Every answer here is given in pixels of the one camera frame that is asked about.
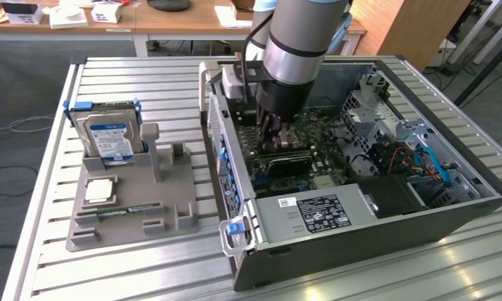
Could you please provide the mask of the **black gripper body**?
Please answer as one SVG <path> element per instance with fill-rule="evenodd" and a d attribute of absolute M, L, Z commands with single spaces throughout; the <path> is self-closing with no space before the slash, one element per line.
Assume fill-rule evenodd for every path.
<path fill-rule="evenodd" d="M 289 85 L 280 81 L 264 81 L 257 91 L 258 121 L 268 115 L 281 118 L 282 122 L 294 122 L 306 104 L 314 81 Z"/>

